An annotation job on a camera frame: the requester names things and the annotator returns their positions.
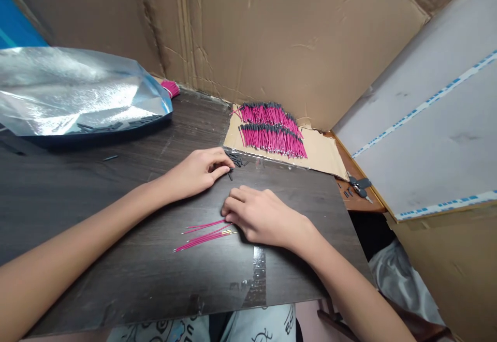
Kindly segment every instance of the hand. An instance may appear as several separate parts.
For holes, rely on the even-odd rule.
[[[234,167],[235,164],[221,147],[197,150],[151,183],[160,186],[160,193],[166,197],[166,204],[205,191],[219,177],[229,172],[229,168]]]
[[[233,188],[221,215],[240,227],[247,240],[292,251],[308,234],[317,232],[307,217],[290,209],[268,189]]]

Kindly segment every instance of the blue tape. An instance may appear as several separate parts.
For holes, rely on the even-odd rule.
[[[433,105],[435,102],[440,100],[440,98],[444,97],[447,95],[449,92],[454,90],[457,86],[459,86],[461,83],[469,79],[470,77],[474,76],[476,73],[478,73],[480,70],[485,68],[487,65],[491,64],[494,60],[497,59],[497,50],[493,51],[490,55],[485,57],[483,60],[481,60],[479,63],[473,65],[471,68],[469,68],[466,72],[461,74],[459,77],[454,79],[452,82],[447,84],[443,89],[438,91],[436,94],[434,94],[432,97],[430,97],[428,100],[424,101],[420,106],[418,106],[416,109],[414,109],[411,113],[400,119],[398,122],[394,123],[392,126],[390,126],[388,129],[383,131],[380,135],[378,135],[376,138],[371,140],[368,144],[360,148],[358,151],[354,152],[352,154],[352,158],[356,158],[360,154],[364,153],[366,150],[374,146],[375,144],[378,144],[378,142],[384,138],[386,138],[388,135],[390,135],[392,132],[397,130],[399,127],[404,125],[407,121],[412,120],[415,116],[417,116],[419,113],[421,113],[423,110],[426,108],[430,107]]]
[[[458,200],[441,202],[438,203],[437,205],[422,207],[420,209],[417,209],[416,211],[408,211],[408,212],[395,214],[395,218],[397,220],[406,220],[410,218],[420,217],[423,215],[438,213],[447,210],[453,210],[459,207],[477,205],[489,201],[497,201],[497,190],[484,192],[479,195],[463,197]]]

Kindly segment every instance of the silver foil bag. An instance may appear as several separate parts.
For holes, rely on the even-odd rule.
[[[55,47],[0,50],[0,123],[18,136],[114,132],[172,112],[136,61]]]

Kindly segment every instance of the white panel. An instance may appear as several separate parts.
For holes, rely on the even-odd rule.
[[[372,92],[333,130],[352,154],[495,50],[497,0],[455,0],[414,38],[373,84]],[[418,209],[443,210],[449,201],[452,207],[494,199],[496,128],[494,62],[359,154],[356,161],[397,218]]]
[[[497,0],[454,0],[333,131],[354,153],[496,48]]]
[[[496,94],[493,63],[357,157],[395,214],[497,189]]]

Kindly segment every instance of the pink wire bundle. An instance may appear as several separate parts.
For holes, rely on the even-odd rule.
[[[297,121],[282,106],[275,102],[244,103],[233,111],[243,122],[254,124],[281,125],[303,139]]]
[[[225,222],[224,219],[221,219],[221,220],[218,220],[218,221],[215,221],[215,222],[212,222],[212,223],[207,223],[207,224],[204,224],[204,225],[187,227],[187,228],[194,228],[194,229],[191,230],[191,231],[183,232],[182,234],[192,233],[192,232],[204,229],[204,228],[208,228],[208,227],[211,227],[211,226],[218,225],[219,223],[223,223],[223,222]],[[214,240],[214,239],[218,239],[219,237],[229,236],[231,234],[236,233],[236,232],[232,232],[231,230],[224,231],[229,226],[231,226],[231,223],[228,224],[228,225],[226,225],[226,226],[224,226],[224,227],[222,227],[222,228],[219,228],[219,229],[217,229],[217,230],[215,230],[213,232],[205,234],[203,236],[197,237],[197,238],[192,239],[192,240],[188,240],[185,245],[177,247],[176,249],[173,250],[173,252],[182,251],[182,250],[185,250],[185,249],[197,246],[197,245],[199,245],[201,243],[204,243],[204,242],[207,242],[207,241],[211,241],[211,240]]]
[[[302,139],[281,125],[247,124],[238,127],[243,146],[288,158],[307,158]]]

